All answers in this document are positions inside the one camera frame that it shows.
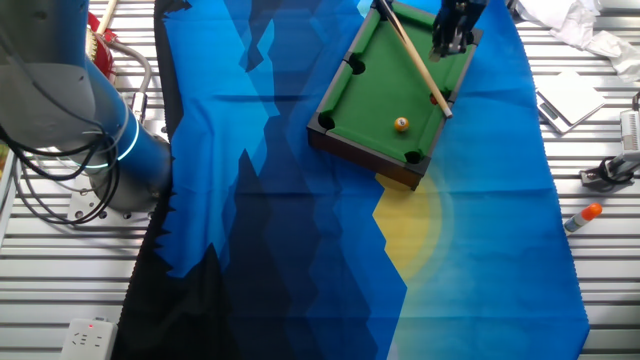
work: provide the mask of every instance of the white paper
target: white paper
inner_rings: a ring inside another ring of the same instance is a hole
[[[551,35],[582,50],[593,38],[593,24],[595,22],[595,14],[579,0],[576,0],[569,7],[562,26],[551,29]]]
[[[599,0],[520,0],[516,9],[524,19],[550,27],[564,43],[608,57],[623,81],[640,79],[640,51],[606,31],[593,36]]]
[[[623,81],[632,82],[640,79],[640,51],[619,37],[601,31],[591,39],[586,50],[608,57]]]

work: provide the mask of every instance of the pool cue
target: pool cue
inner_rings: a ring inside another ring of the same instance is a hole
[[[396,31],[396,35],[398,35],[398,38],[400,38],[400,41],[409,53],[411,60],[413,60],[413,63],[418,68],[418,71],[420,71],[422,78],[427,83],[427,86],[433,93],[433,96],[438,101],[438,105],[440,105],[440,108],[442,108],[444,115],[447,117],[447,119],[452,118],[453,113],[451,112],[451,109],[447,104],[447,100],[445,100],[444,96],[442,96],[442,93],[440,92],[440,89],[438,89],[438,85],[436,85],[436,82],[433,81],[433,77],[431,77],[429,69],[427,69],[427,66],[422,61],[422,58],[420,57],[420,54],[418,54],[418,50],[416,50],[416,47],[415,45],[413,45],[413,42],[409,38],[409,35],[407,35],[407,32],[404,31],[404,28],[402,27],[402,24],[400,24],[398,17],[393,12],[393,10],[391,10],[391,7],[389,7],[389,4],[387,4],[386,0],[378,0],[378,4],[382,7],[387,20],[389,20],[391,26],[393,26],[393,29]]]

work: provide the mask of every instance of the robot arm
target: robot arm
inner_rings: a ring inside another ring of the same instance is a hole
[[[169,184],[169,148],[86,56],[88,7],[88,0],[0,1],[0,139],[42,176],[70,175],[47,174],[25,152],[68,156],[80,164],[73,175],[85,170],[110,207],[147,211]],[[110,195],[102,184],[113,174]]]
[[[430,59],[438,61],[464,53],[467,44],[473,43],[471,30],[488,3],[489,0],[442,0],[434,23]]]

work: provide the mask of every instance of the metal clamp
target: metal clamp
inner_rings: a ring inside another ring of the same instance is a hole
[[[140,123],[144,122],[145,113],[147,112],[147,94],[137,92],[133,94],[133,103],[131,111]]]

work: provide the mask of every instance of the green felt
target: green felt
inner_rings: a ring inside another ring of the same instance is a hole
[[[401,4],[394,6],[394,10],[440,90],[454,90],[469,53],[437,63],[429,61],[434,17]],[[376,25],[373,35],[359,37],[353,47],[363,49],[357,56],[366,70],[350,75],[348,81],[342,79],[340,84],[346,87],[332,87],[329,91],[339,92],[340,96],[331,108],[324,107],[321,111],[335,122],[331,132],[372,150],[403,162],[405,154],[411,151],[429,155],[444,121],[442,110],[431,104],[429,88],[389,22],[380,21],[379,17],[373,19]],[[363,27],[374,24],[365,23]],[[395,130],[394,121],[398,117],[409,120],[407,131]]]
[[[346,63],[342,63],[340,65],[340,70],[338,76],[333,78],[331,82],[331,91],[328,92],[324,100],[322,101],[323,107],[322,111],[333,110],[338,102],[340,101],[340,96],[344,92],[344,89],[347,87],[347,83],[351,80],[351,76],[353,75],[353,70]]]

